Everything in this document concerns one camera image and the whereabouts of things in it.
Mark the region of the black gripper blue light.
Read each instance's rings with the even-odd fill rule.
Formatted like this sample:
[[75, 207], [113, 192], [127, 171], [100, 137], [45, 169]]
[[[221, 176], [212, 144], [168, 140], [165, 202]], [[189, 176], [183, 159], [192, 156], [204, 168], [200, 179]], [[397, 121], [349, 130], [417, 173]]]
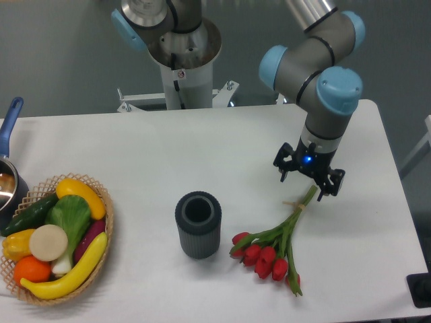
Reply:
[[313, 178], [321, 189], [317, 198], [320, 202], [324, 196], [337, 196], [343, 183], [345, 170], [331, 169], [335, 152], [336, 150], [330, 153], [318, 152], [315, 143], [306, 146], [300, 139], [296, 150], [289, 143], [284, 143], [279, 148], [273, 165], [281, 174], [280, 182], [284, 182], [291, 171], [299, 171]]

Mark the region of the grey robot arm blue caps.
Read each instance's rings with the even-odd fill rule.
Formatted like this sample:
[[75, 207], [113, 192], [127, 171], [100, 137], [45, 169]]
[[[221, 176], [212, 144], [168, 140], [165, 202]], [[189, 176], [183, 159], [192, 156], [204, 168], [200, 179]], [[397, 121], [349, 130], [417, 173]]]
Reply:
[[[322, 196], [336, 196], [345, 172], [332, 169], [331, 161], [363, 88], [339, 62], [363, 42], [364, 22], [332, 1], [289, 1], [288, 7], [306, 40], [291, 50], [270, 48], [259, 78], [307, 117], [298, 145], [282, 145], [273, 163], [282, 176], [298, 171], [315, 181]], [[159, 65], [168, 109], [212, 107], [213, 62], [222, 40], [200, 1], [123, 1], [111, 20], [131, 48], [148, 51]]]

